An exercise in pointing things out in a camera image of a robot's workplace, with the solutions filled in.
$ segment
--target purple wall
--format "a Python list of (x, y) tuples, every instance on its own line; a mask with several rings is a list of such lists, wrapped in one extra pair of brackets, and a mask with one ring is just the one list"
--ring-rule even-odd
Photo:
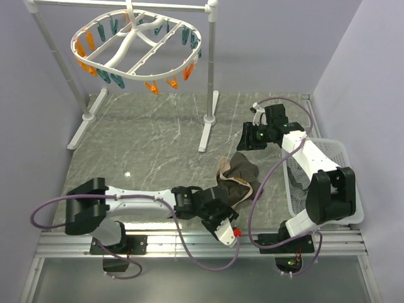
[(385, 302), (403, 302), (404, 2), (364, 0), (314, 92), (322, 135), (357, 174), (360, 229)]
[(18, 302), (40, 234), (30, 212), (60, 194), (80, 112), (23, 1), (2, 2), (0, 40), (0, 293)]

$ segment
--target white stand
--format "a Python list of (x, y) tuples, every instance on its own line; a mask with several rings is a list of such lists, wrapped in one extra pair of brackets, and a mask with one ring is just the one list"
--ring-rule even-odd
[(205, 115), (203, 118), (203, 120), (205, 122), (205, 126), (203, 127), (201, 143), (199, 144), (199, 148), (198, 148), (198, 151), (201, 153), (204, 153), (206, 151), (206, 146), (208, 145), (208, 139), (209, 139), (209, 135), (210, 135), (210, 129), (216, 123), (215, 111), (216, 111), (216, 105), (217, 105), (218, 99), (219, 99), (219, 91), (214, 90), (213, 91), (213, 107), (212, 107), (212, 113), (213, 113), (214, 119), (213, 119), (213, 121), (207, 120), (207, 117), (208, 117), (207, 115)]
[[(68, 145), (68, 149), (74, 150), (77, 148), (79, 142), (83, 139), (86, 130), (89, 125), (95, 121), (95, 114), (99, 110), (102, 102), (107, 96), (107, 90), (101, 89), (100, 95), (97, 97), (95, 103), (88, 110), (86, 106), (85, 99), (80, 93), (80, 90), (74, 83), (69, 69), (64, 63), (62, 56), (60, 55), (49, 31), (47, 30), (44, 21), (41, 19), (37, 4), (53, 4), (53, 5), (66, 5), (66, 6), (85, 6), (85, 7), (99, 7), (99, 8), (127, 8), (128, 1), (103, 1), (103, 0), (23, 0), (27, 10), (32, 14), (38, 28), (40, 29), (42, 35), (44, 36), (49, 49), (61, 69), (63, 76), (66, 79), (75, 99), (79, 103), (83, 111), (83, 122), (78, 128), (73, 139)], [(180, 5), (180, 4), (155, 4), (155, 3), (132, 3), (137, 9), (162, 9), (168, 11), (186, 11), (194, 13), (205, 13), (208, 14), (209, 19), (209, 58), (208, 58), (208, 100), (207, 100), (207, 114), (204, 116), (203, 120), (205, 126), (203, 128), (201, 143), (199, 144), (198, 150), (200, 152), (206, 151), (206, 146), (208, 144), (208, 139), (210, 135), (210, 130), (216, 123), (215, 110), (217, 105), (217, 100), (219, 97), (219, 92), (213, 90), (213, 76), (214, 76), (214, 53), (215, 53), (215, 35), (216, 35), (216, 21), (217, 21), (217, 6), (218, 0), (208, 0), (208, 4), (204, 6), (196, 5)]]
[(70, 143), (68, 144), (68, 150), (75, 150), (77, 148), (77, 146), (83, 139), (84, 134), (86, 133), (90, 124), (95, 122), (95, 120), (96, 120), (95, 116), (97, 115), (97, 112), (100, 109), (102, 102), (104, 102), (107, 95), (108, 95), (108, 90), (106, 88), (102, 88), (97, 99), (95, 99), (94, 104), (91, 106), (90, 117), (86, 117), (83, 114), (83, 122), (80, 124), (80, 127), (77, 129), (76, 134), (74, 134), (73, 138), (71, 139)]

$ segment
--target white pole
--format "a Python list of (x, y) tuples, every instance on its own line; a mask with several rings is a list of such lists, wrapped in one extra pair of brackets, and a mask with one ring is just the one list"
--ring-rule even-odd
[(209, 54), (208, 54), (208, 98), (206, 101), (206, 115), (203, 117), (203, 132), (198, 151), (204, 153), (208, 146), (208, 140), (212, 126), (216, 123), (215, 111), (219, 98), (219, 92), (213, 90), (213, 80), (215, 74), (215, 39), (216, 39), (216, 21), (217, 21), (218, 0), (208, 1), (209, 11)]
[[(96, 8), (126, 8), (125, 1), (105, 1), (105, 0), (32, 0), (35, 4), (54, 4), (68, 6), (87, 6)], [(159, 3), (132, 3), (136, 9), (165, 11), (188, 11), (194, 13), (208, 13), (207, 6), (180, 5), (180, 4), (159, 4)]]
[(77, 102), (79, 103), (81, 110), (83, 111), (83, 118), (85, 119), (93, 119), (93, 114), (90, 113), (90, 111), (87, 108), (86, 101), (82, 94), (80, 93), (79, 89), (77, 88), (76, 83), (73, 81), (69, 69), (66, 66), (66, 63), (64, 63), (62, 56), (60, 55), (50, 33), (48, 32), (48, 29), (46, 28), (44, 22), (42, 21), (41, 17), (39, 16), (37, 11), (34, 11), (31, 13), (33, 16), (33, 19), (35, 20), (36, 24), (39, 27), (40, 32), (42, 33), (42, 36), (44, 36), (44, 39), (52, 52), (52, 55), (54, 56), (57, 65), (59, 66), (64, 78), (68, 82), (68, 85), (73, 92), (73, 95)]

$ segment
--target lavender wall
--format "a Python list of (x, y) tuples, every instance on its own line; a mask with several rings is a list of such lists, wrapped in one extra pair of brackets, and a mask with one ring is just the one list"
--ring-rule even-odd
[[(154, 3), (205, 5), (206, 0), (152, 0)], [(219, 0), (217, 22), (216, 87), (223, 92), (301, 92), (312, 93), (338, 43), (354, 16), (360, 0)], [(71, 61), (87, 92), (97, 92), (105, 83), (84, 72), (69, 48), (73, 34), (105, 9), (41, 5), (40, 12), (65, 58)], [(208, 21), (201, 13), (161, 12), (186, 20), (203, 36), (203, 57), (198, 69), (184, 83), (181, 92), (205, 92), (207, 86)], [(108, 23), (105, 32), (110, 33)], [(147, 50), (136, 42), (136, 50)], [(173, 37), (166, 51), (150, 61), (148, 73), (161, 73), (178, 66), (185, 55), (181, 37)], [(123, 65), (132, 66), (136, 56)], [(143, 83), (127, 82), (125, 92), (148, 92)], [(122, 92), (115, 83), (112, 92)], [(173, 90), (160, 82), (160, 91)]]
[(385, 302), (403, 302), (404, 2), (364, 0), (314, 91), (322, 135), (345, 143)]
[(2, 1), (0, 40), (0, 294), (18, 302), (40, 234), (29, 215), (60, 194), (80, 115), (22, 1)]

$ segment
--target orange clothespin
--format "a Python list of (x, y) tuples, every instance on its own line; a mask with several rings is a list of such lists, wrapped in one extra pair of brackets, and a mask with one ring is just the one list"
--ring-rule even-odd
[(84, 50), (83, 45), (81, 44), (80, 40), (76, 39), (76, 51), (80, 57), (86, 56), (86, 51)]
[(175, 90), (177, 90), (178, 89), (178, 82), (177, 82), (177, 77), (176, 76), (174, 76), (174, 80), (169, 80), (169, 79), (166, 79), (165, 80), (170, 86), (172, 86), (172, 88), (173, 89), (175, 89)]
[(187, 67), (184, 68), (184, 80), (185, 81), (188, 80), (188, 78), (191, 75), (193, 69), (194, 69), (193, 64), (191, 64), (188, 69), (187, 69)]
[(86, 32), (86, 40), (88, 43), (88, 46), (90, 47), (90, 49), (92, 51), (95, 51), (95, 43), (94, 43), (94, 38), (93, 38), (93, 34), (90, 33), (88, 30), (84, 30)]
[(77, 59), (77, 57), (75, 58), (82, 69), (84, 69), (87, 73), (92, 74), (94, 77), (97, 77), (97, 72), (94, 67), (82, 63), (79, 59)]
[(130, 23), (130, 22), (131, 22), (131, 20), (129, 19), (129, 14), (128, 14), (128, 11), (126, 11), (125, 16), (126, 16), (126, 24)]
[(146, 87), (155, 95), (158, 95), (158, 87), (156, 81), (153, 81), (153, 85), (150, 85), (149, 83), (145, 82)]

